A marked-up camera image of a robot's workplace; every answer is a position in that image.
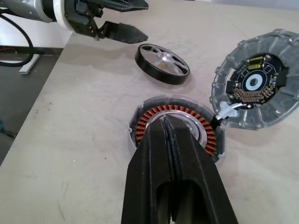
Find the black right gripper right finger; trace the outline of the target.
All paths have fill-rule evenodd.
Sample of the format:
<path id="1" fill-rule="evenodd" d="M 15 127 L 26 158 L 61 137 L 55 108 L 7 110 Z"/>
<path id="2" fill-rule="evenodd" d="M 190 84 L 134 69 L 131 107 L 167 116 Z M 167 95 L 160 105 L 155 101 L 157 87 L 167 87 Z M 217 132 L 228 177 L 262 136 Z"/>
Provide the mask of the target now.
<path id="1" fill-rule="evenodd" d="M 174 171 L 175 224 L 238 224 L 216 165 L 186 124 L 166 116 L 165 128 Z"/>

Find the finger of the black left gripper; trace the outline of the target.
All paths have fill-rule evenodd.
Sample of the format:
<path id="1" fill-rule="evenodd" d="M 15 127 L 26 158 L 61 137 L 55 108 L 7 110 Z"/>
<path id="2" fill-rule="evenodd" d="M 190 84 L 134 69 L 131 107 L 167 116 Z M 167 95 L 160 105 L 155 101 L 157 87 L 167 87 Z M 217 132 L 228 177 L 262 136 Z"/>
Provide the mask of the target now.
<path id="1" fill-rule="evenodd" d="M 148 36 L 134 26 L 109 21 L 102 26 L 102 37 L 127 44 L 148 40 Z"/>
<path id="2" fill-rule="evenodd" d="M 145 0 L 104 0 L 102 5 L 105 8 L 119 12 L 140 11 L 149 8 Z"/>

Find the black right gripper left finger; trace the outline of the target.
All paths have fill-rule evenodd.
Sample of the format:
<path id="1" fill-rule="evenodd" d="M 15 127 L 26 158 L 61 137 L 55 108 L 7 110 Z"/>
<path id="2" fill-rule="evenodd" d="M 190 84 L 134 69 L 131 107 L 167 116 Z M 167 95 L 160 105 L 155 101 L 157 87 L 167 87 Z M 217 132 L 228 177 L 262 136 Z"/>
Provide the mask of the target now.
<path id="1" fill-rule="evenodd" d="M 174 116 L 150 124 L 126 176 L 121 224 L 170 224 L 175 201 Z"/>

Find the black spoked rotor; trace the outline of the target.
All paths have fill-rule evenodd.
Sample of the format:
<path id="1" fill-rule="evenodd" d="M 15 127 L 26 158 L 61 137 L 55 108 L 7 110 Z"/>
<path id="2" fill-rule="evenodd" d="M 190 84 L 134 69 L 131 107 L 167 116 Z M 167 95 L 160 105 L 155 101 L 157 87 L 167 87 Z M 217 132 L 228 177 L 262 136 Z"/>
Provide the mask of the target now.
<path id="1" fill-rule="evenodd" d="M 181 57 L 155 44 L 140 45 L 135 62 L 147 75 L 166 84 L 183 84 L 190 75 L 190 68 Z"/>

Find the motor housing with copper windings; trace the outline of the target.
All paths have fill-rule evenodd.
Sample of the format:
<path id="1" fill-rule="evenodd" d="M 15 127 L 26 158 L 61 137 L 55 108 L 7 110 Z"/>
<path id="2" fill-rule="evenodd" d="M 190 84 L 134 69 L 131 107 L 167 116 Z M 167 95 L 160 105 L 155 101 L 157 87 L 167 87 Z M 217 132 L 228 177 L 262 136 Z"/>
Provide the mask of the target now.
<path id="1" fill-rule="evenodd" d="M 150 98 L 137 107 L 128 124 L 128 148 L 131 155 L 135 153 L 149 124 L 167 115 L 186 124 L 214 163 L 224 157 L 224 129 L 210 125 L 214 112 L 194 99 L 178 95 Z"/>

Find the grey lid with circuit board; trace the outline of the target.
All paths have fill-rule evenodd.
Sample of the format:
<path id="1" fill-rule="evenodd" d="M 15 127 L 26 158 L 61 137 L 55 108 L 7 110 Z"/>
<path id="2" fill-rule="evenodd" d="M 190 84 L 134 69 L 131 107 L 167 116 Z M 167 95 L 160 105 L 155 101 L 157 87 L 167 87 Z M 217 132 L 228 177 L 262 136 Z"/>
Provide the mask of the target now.
<path id="1" fill-rule="evenodd" d="M 276 29 L 240 42 L 215 71 L 211 126 L 257 130 L 299 107 L 299 34 Z"/>

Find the white floor bar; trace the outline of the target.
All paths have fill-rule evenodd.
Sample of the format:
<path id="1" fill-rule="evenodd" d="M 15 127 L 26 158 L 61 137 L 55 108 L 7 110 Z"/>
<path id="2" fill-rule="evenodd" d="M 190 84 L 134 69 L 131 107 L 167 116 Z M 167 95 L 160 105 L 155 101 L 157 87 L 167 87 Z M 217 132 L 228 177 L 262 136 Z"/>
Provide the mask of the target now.
<path id="1" fill-rule="evenodd" d="M 23 65 L 21 67 L 21 69 L 19 70 L 19 73 L 22 75 L 27 75 L 30 72 L 30 70 L 32 69 L 32 67 L 35 65 L 35 63 L 37 62 L 39 57 L 40 57 L 39 54 L 33 54 L 32 59 L 26 65 Z"/>

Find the small blue object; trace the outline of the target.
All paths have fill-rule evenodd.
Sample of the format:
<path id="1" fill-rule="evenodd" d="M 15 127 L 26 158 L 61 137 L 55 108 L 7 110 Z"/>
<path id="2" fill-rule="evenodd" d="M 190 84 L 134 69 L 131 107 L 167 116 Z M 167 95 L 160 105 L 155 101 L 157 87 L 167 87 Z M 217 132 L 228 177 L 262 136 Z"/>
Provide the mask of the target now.
<path id="1" fill-rule="evenodd" d="M 0 133 L 4 134 L 12 139 L 14 139 L 16 137 L 16 134 L 14 132 L 11 132 L 4 127 L 4 123 L 1 119 L 0 119 Z"/>

